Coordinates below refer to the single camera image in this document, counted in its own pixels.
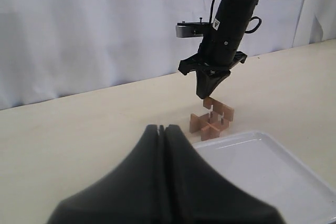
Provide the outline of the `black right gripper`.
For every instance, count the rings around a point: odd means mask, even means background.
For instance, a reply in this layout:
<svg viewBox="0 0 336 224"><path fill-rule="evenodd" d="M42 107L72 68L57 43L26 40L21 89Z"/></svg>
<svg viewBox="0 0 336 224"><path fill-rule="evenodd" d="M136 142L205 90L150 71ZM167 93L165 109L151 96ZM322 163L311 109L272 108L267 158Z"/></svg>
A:
<svg viewBox="0 0 336 224"><path fill-rule="evenodd" d="M178 70L183 75L196 71L196 95L200 99L209 97L241 61L235 54L258 1L221 0L197 53L180 61Z"/></svg>

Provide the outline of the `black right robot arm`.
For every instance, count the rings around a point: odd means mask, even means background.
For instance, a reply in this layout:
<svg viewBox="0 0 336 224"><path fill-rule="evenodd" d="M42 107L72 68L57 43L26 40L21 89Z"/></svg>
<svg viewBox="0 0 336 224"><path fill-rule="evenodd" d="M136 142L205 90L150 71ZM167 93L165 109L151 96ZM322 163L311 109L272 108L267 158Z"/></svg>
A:
<svg viewBox="0 0 336 224"><path fill-rule="evenodd" d="M238 51L259 0L221 0L207 23L190 23L202 36L198 51L182 60L179 71L196 73L196 94L207 99L230 75L231 68L246 60ZM237 188L191 146L176 125L161 129L173 223L283 223L278 210Z"/></svg>

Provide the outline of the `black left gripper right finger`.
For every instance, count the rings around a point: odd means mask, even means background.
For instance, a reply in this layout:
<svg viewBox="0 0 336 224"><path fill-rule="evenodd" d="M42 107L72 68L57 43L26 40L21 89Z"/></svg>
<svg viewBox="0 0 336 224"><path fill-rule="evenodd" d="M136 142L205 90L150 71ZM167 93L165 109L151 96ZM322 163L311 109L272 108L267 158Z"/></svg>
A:
<svg viewBox="0 0 336 224"><path fill-rule="evenodd" d="M284 223L279 211L206 162L177 125L164 130L173 223Z"/></svg>

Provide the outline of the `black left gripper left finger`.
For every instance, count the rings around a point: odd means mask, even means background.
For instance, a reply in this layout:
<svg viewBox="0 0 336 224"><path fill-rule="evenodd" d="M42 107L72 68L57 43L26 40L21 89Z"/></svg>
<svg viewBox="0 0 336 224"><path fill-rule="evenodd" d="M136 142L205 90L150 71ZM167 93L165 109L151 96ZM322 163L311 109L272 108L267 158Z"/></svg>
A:
<svg viewBox="0 0 336 224"><path fill-rule="evenodd" d="M62 200L48 223L161 223L163 127L148 125L136 146L111 172Z"/></svg>

